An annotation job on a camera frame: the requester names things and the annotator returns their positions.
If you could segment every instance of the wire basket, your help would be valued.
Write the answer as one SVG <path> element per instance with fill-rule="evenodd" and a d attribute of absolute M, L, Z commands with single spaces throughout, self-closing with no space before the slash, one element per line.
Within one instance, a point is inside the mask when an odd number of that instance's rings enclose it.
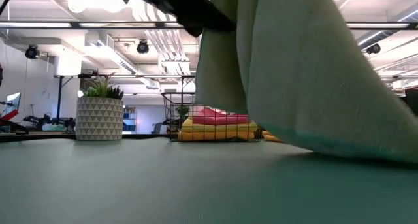
<path fill-rule="evenodd" d="M 195 94 L 162 93 L 163 125 L 171 142 L 259 142 L 261 129 L 247 115 L 233 114 L 195 104 Z"/>

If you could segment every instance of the yellow object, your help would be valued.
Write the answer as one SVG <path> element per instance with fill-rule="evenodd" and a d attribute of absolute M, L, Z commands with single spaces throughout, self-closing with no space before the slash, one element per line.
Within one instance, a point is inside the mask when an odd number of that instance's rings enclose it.
<path fill-rule="evenodd" d="M 268 142 L 282 142 L 280 139 L 276 138 L 273 135 L 263 135 L 263 137 Z"/>
<path fill-rule="evenodd" d="M 194 132 L 255 132 L 258 129 L 256 123 L 239 123 L 230 125 L 203 125 L 199 123 L 193 123 L 193 120 L 187 118 L 182 125 L 182 131 L 187 133 Z"/>
<path fill-rule="evenodd" d="M 223 140 L 229 138 L 240 138 L 243 140 L 254 139 L 253 132 L 195 132 L 187 133 L 180 131 L 177 134 L 178 140 L 183 142 L 203 141 L 203 140 Z"/>

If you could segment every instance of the green plant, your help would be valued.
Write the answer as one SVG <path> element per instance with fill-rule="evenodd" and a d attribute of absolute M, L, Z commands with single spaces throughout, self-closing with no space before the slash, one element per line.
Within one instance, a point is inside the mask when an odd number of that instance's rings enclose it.
<path fill-rule="evenodd" d="M 110 77 L 114 75 L 115 72 L 109 74 L 106 77 L 98 76 L 96 79 L 90 80 L 91 87 L 84 94 L 86 97 L 106 97 L 112 99 L 121 100 L 123 97 L 123 91 L 117 87 L 114 88 L 110 85 Z"/>
<path fill-rule="evenodd" d="M 176 108 L 176 111 L 181 118 L 185 118 L 189 114 L 190 109 L 188 106 L 179 106 Z"/>
<path fill-rule="evenodd" d="M 123 97 L 123 91 L 119 87 L 117 88 L 109 87 L 107 89 L 107 98 L 122 100 L 122 97 Z"/>

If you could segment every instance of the pink cushion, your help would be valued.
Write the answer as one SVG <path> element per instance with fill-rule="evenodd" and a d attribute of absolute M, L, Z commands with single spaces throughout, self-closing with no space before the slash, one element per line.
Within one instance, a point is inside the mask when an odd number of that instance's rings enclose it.
<path fill-rule="evenodd" d="M 249 123 L 247 115 L 225 115 L 209 108 L 204 108 L 199 112 L 198 116 L 193 116 L 193 123 L 207 124 L 207 125 L 226 125 Z"/>

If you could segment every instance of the monitor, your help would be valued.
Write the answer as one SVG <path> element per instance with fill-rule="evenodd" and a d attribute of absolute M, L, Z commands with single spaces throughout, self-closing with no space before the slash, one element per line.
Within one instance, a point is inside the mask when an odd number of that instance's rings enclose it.
<path fill-rule="evenodd" d="M 15 94 L 7 96 L 6 108 L 5 108 L 4 113 L 9 114 L 13 110 L 19 110 L 19 104 L 20 104 L 20 93 L 15 93 Z"/>

